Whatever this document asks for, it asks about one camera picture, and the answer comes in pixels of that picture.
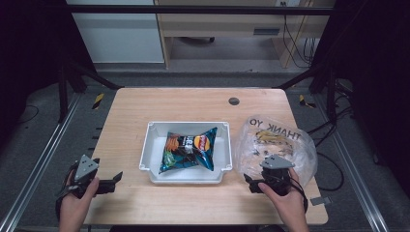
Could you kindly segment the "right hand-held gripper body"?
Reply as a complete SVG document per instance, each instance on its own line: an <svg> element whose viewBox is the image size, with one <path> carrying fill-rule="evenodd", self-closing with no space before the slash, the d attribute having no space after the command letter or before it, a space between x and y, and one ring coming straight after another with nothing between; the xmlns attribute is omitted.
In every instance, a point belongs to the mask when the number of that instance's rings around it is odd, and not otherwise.
<svg viewBox="0 0 410 232"><path fill-rule="evenodd" d="M264 183L270 187L276 194L280 196L286 195L291 188L291 177L289 168L294 164L279 155L270 155L261 161L262 178L253 180L249 178L249 190L251 193L262 193L258 186L259 183Z"/></svg>

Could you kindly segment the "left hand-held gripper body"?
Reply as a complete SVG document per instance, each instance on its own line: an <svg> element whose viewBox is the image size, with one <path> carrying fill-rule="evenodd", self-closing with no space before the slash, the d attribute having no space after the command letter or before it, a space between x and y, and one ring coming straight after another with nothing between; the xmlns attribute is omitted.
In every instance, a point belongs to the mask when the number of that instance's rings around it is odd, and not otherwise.
<svg viewBox="0 0 410 232"><path fill-rule="evenodd" d="M96 164L89 157L83 155L80 160L73 165L73 174L69 174L70 184L66 187L69 193L77 198L81 198L91 181L95 178L100 165ZM106 194L114 192L116 184L110 180L99 180L99 187L96 194Z"/></svg>

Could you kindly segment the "clear plastic bag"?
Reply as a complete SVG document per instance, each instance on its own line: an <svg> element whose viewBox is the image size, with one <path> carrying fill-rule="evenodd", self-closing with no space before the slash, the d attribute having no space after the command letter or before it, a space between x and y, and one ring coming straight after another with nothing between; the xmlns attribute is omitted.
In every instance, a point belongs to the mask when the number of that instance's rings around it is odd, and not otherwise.
<svg viewBox="0 0 410 232"><path fill-rule="evenodd" d="M292 162L303 187L316 174L316 148L305 131L268 115L249 116L232 142L234 169L251 178L261 178L260 163L271 155Z"/></svg>

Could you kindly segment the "white plastic bin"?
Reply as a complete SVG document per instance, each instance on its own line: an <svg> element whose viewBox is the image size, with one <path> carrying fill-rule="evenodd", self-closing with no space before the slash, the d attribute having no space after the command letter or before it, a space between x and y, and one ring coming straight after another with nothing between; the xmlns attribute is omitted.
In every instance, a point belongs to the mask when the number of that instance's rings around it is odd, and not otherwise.
<svg viewBox="0 0 410 232"><path fill-rule="evenodd" d="M159 173L167 134L197 135L217 128L214 147L214 170L201 165ZM227 122L150 122L148 124L139 169L147 171L155 184L218 184L223 174L233 168L229 124Z"/></svg>

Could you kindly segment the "blue chips bag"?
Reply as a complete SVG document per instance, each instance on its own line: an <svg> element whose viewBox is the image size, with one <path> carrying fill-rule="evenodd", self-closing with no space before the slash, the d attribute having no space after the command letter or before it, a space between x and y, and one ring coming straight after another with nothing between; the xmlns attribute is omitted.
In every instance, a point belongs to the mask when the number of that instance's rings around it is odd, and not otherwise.
<svg viewBox="0 0 410 232"><path fill-rule="evenodd" d="M159 173L197 165L213 171L217 131L217 128L212 128L197 135L182 135L170 131L165 140Z"/></svg>

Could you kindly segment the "person's left hand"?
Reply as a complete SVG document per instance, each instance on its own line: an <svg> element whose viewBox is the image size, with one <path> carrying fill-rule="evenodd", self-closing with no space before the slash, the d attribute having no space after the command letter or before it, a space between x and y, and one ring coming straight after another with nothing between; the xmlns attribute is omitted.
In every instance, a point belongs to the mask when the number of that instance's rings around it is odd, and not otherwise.
<svg viewBox="0 0 410 232"><path fill-rule="evenodd" d="M75 225L83 223L88 214L91 201L99 187L99 180L98 177L95 177L81 198L77 198L72 194L68 194L63 198L60 210L61 224Z"/></svg>

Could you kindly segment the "person's right hand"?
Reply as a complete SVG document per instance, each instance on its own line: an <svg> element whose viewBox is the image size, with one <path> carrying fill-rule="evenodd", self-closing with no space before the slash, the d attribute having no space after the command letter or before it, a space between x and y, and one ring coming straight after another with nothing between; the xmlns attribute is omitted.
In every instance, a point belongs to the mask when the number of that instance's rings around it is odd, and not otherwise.
<svg viewBox="0 0 410 232"><path fill-rule="evenodd" d="M304 197L296 189L291 188L286 195L280 196L264 183L259 183L258 186L273 202L278 211L278 215L284 224L286 222L297 220L307 222L304 208Z"/></svg>

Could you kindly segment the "grey tape piece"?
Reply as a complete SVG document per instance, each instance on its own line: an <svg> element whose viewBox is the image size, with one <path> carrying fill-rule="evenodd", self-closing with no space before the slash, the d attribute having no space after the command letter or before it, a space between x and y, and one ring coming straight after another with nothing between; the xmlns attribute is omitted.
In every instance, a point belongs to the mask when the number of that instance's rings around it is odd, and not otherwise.
<svg viewBox="0 0 410 232"><path fill-rule="evenodd" d="M311 205L312 206L317 206L317 205L328 205L332 203L332 199L329 196L326 197L314 197L310 199Z"/></svg>

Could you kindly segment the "yellow black tape strip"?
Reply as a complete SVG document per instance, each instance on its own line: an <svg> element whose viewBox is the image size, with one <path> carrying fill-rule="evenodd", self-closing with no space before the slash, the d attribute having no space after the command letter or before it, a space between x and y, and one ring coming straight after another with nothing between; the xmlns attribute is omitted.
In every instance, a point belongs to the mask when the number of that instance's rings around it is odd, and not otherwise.
<svg viewBox="0 0 410 232"><path fill-rule="evenodd" d="M316 104L312 103L312 102L307 102L303 95L299 96L299 103L300 103L300 105L303 105L303 106L306 106L306 107L309 107L309 108L316 108Z"/></svg>
<svg viewBox="0 0 410 232"><path fill-rule="evenodd" d="M93 103L92 109L98 109L104 97L104 93L99 93Z"/></svg>

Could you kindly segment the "black metal stand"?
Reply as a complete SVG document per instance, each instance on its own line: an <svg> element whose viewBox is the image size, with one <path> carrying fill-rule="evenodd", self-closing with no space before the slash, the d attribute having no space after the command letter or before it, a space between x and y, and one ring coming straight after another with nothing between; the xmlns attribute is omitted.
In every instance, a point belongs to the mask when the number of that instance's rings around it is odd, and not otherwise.
<svg viewBox="0 0 410 232"><path fill-rule="evenodd" d="M296 77L280 84L277 89L286 90L291 86L312 77L309 85L309 91L312 94L320 93L327 88L326 93L326 116L334 124L337 121L335 93L336 93L336 71L331 65L320 63L312 66L307 71L298 74Z"/></svg>
<svg viewBox="0 0 410 232"><path fill-rule="evenodd" d="M91 71L74 61L70 61L65 65L62 65L58 71L58 88L59 88L59 102L60 102L60 116L59 123L62 123L64 119L68 116L69 104L68 104L68 91L67 84L70 84L76 93L83 93L87 85L85 84L82 76L88 76L93 80L99 82L103 86L111 90L119 90L122 88L121 85L117 85L99 74L95 71Z"/></svg>

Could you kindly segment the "white cabinet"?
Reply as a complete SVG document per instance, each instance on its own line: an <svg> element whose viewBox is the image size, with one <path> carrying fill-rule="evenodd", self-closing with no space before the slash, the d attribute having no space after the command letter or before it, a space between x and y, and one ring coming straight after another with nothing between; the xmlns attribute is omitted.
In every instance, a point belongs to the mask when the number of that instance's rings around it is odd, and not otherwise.
<svg viewBox="0 0 410 232"><path fill-rule="evenodd" d="M94 63L163 63L155 14L74 13Z"/></svg>

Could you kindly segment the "black curtain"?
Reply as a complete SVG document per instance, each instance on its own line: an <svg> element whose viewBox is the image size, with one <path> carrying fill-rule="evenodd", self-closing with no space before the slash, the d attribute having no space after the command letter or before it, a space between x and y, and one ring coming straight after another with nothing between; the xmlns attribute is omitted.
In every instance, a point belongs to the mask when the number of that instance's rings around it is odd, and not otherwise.
<svg viewBox="0 0 410 232"><path fill-rule="evenodd" d="M369 143L410 194L410 0L336 0L317 58L353 84L353 107Z"/></svg>
<svg viewBox="0 0 410 232"><path fill-rule="evenodd" d="M73 15L45 11L67 0L0 0L0 147L8 142L33 92L57 81L56 39L77 64L95 67Z"/></svg>

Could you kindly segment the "light wooden desk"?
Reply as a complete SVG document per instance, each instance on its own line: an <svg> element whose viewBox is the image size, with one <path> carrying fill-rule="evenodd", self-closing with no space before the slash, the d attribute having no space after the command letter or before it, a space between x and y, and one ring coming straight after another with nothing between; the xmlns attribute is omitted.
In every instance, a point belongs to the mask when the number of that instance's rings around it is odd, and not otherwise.
<svg viewBox="0 0 410 232"><path fill-rule="evenodd" d="M229 7L325 7L336 0L154 0L157 6ZM281 65L286 68L296 57L301 38L319 39L326 15L273 14L159 14L161 35L165 38L265 37L273 42Z"/></svg>

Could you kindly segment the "aluminium floor rail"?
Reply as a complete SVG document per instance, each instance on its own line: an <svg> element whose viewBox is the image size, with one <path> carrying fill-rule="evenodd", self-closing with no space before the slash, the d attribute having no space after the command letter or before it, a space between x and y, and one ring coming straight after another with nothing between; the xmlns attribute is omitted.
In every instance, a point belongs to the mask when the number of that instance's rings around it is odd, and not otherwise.
<svg viewBox="0 0 410 232"><path fill-rule="evenodd" d="M334 141L337 150L337 156L341 162L345 174L344 176L350 183L351 188L355 192L356 198L362 208L366 220L373 232L390 232L390 229L382 216L370 190L366 184L363 175L360 173L358 166L353 161L346 144L342 140L340 132L337 130L339 120L342 119L341 111L350 111L351 106L346 97L336 98L331 102L331 106L336 108L335 123L331 124L332 132L330 137Z"/></svg>
<svg viewBox="0 0 410 232"><path fill-rule="evenodd" d="M73 98L69 104L67 115L63 118L61 123L58 123L54 129L53 134L48 139L40 157L35 166L30 172L24 186L18 194L13 206L0 221L0 232L14 232L22 214L24 213L28 203L30 202L39 182L42 178L45 169L52 159L56 148L58 147L62 136L64 135L72 117L78 107L81 99L81 94L73 94Z"/></svg>

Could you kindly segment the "black horizontal frame bar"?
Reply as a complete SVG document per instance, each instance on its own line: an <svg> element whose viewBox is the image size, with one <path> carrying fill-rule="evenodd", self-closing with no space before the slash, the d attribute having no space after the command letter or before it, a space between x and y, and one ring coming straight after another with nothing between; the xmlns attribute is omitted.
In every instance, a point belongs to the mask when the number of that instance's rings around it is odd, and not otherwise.
<svg viewBox="0 0 410 232"><path fill-rule="evenodd" d="M333 8L169 5L67 5L63 9L86 14L332 15L336 12Z"/></svg>

